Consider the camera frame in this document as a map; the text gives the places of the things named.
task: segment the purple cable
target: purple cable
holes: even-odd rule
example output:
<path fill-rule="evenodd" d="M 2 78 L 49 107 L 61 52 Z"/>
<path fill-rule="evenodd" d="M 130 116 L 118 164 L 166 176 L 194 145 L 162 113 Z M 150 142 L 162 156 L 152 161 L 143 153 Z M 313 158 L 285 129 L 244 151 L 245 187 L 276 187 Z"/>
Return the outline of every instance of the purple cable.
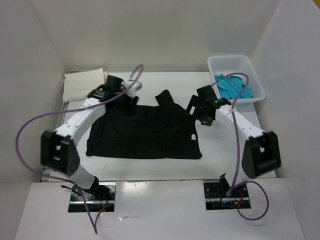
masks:
<path fill-rule="evenodd" d="M 235 167 L 235 173 L 234 173 L 234 177 L 233 177 L 233 180 L 232 180 L 232 184 L 230 186 L 230 188 L 228 189 L 228 191 L 226 192 L 226 195 L 227 196 L 230 196 L 231 195 L 231 192 L 233 189 L 235 189 L 236 187 L 240 186 L 240 185 L 243 185 L 245 183 L 254 183 L 256 185 L 258 185 L 261 190 L 263 191 L 264 195 L 265 195 L 265 199 L 266 199 L 266 209 L 264 211 L 264 213 L 260 216 L 260 217 L 257 217 L 257 218 L 248 218 L 246 216 L 244 216 L 240 210 L 239 210 L 239 206 L 240 204 L 238 204 L 237 206 L 237 210 L 240 214 L 241 217 L 243 217 L 244 219 L 246 220 L 250 220 L 250 221 L 256 221 L 256 220 L 259 220 L 259 219 L 262 219 L 268 212 L 269 210 L 269 198 L 267 196 L 267 193 L 266 191 L 263 189 L 263 187 L 255 182 L 255 181 L 248 181 L 248 182 L 242 182 L 240 184 L 237 184 L 235 185 L 236 183 L 236 180 L 237 180 L 237 177 L 238 177 L 238 173 L 239 173 L 239 168 L 240 168 L 240 137 L 239 137 L 239 130 L 238 130 L 238 124 L 237 124 L 237 120 L 236 120 L 236 115 L 235 115 L 235 112 L 234 112 L 234 109 L 235 109 L 235 104 L 236 104 L 236 101 L 238 100 L 238 98 L 241 96 L 241 94 L 245 91 L 245 89 L 247 88 L 248 84 L 249 84 L 249 77 L 248 75 L 246 75 L 245 73 L 242 73 L 242 72 L 234 72 L 234 73 L 230 73 L 228 75 L 225 75 L 221 78 L 219 78 L 216 82 L 214 82 L 211 86 L 214 86 L 215 84 L 217 84 L 218 82 L 220 82 L 221 80 L 229 77 L 229 76 L 232 76 L 232 75 L 242 75 L 242 76 L 245 76 L 246 77 L 246 83 L 243 87 L 243 89 L 239 92 L 239 94 L 236 96 L 236 98 L 234 99 L 232 105 L 231 105 L 231 114 L 232 114 L 232 119 L 233 119 L 233 123 L 234 123 L 234 131 L 235 131 L 235 138 L 236 138 L 236 167 Z"/>
<path fill-rule="evenodd" d="M 78 109 L 72 109 L 72 110 L 64 110 L 64 111 L 54 111 L 54 112 L 48 112 L 48 113 L 44 113 L 44 114 L 40 114 L 38 116 L 35 116 L 33 118 L 31 118 L 30 120 L 28 120 L 25 124 L 22 125 L 22 127 L 18 130 L 16 136 L 15 136 L 15 151 L 16 151 L 16 154 L 19 158 L 19 160 L 22 162 L 22 164 L 27 168 L 29 169 L 31 172 L 33 172 L 34 174 L 37 173 L 36 170 L 34 170 L 32 167 L 30 167 L 27 162 L 24 160 L 24 158 L 22 157 L 22 154 L 20 152 L 20 149 L 19 149 L 19 137 L 22 133 L 22 131 L 24 130 L 24 128 L 30 124 L 31 122 L 33 122 L 34 120 L 37 120 L 37 119 L 40 119 L 42 117 L 46 117 L 46 116 L 51 116 L 51 115 L 55 115 L 55 114 L 64 114 L 64 113 L 75 113 L 75 112 L 81 112 L 81 111 L 85 111 L 85 110 L 88 110 L 88 109 L 93 109 L 93 108 L 96 108 L 96 107 L 99 107 L 101 105 L 105 105 L 105 104 L 108 104 L 118 98 L 120 98 L 122 95 L 124 95 L 137 81 L 138 79 L 140 78 L 141 74 L 143 73 L 144 71 L 144 65 L 142 64 L 139 64 L 131 73 L 130 75 L 130 79 L 133 79 L 134 75 L 138 72 L 138 75 L 135 77 L 134 81 L 132 82 L 132 84 L 128 87 L 128 88 L 125 88 L 122 92 L 120 92 L 118 95 L 106 100 L 106 101 L 103 101 L 103 102 L 100 102 L 96 105 L 92 105 L 92 106 L 89 106 L 89 107 L 84 107 L 84 108 L 78 108 Z M 49 178 L 51 179 L 56 179 L 56 180 L 62 180 L 62 181 L 65 181 L 65 182 L 68 182 L 68 183 L 72 183 L 72 184 L 75 184 L 75 182 L 69 180 L 69 179 L 65 179 L 65 178 L 61 178 L 61 177 L 56 177 L 56 176 L 49 176 Z M 106 209 L 107 207 L 110 206 L 109 205 L 106 205 L 104 206 L 102 209 L 101 209 L 101 212 L 98 213 L 98 215 L 96 216 L 96 219 L 95 219 L 95 223 L 91 217 L 91 214 L 90 214 L 90 211 L 89 211 L 89 207 L 88 207 L 88 204 L 86 202 L 86 199 L 85 199 L 85 196 L 82 192 L 82 188 L 79 187 L 77 184 L 75 184 L 75 186 L 78 188 L 81 196 L 82 196 L 82 199 L 83 199 L 83 202 L 84 202 L 84 207 L 85 207 L 85 210 L 86 210 L 86 213 L 88 214 L 89 216 L 89 219 L 90 219 L 90 222 L 93 226 L 93 229 L 94 229 L 94 232 L 95 234 L 98 234 L 98 230 L 97 230 L 97 221 L 98 221 L 98 217 L 99 215 L 101 214 L 101 212 Z"/>

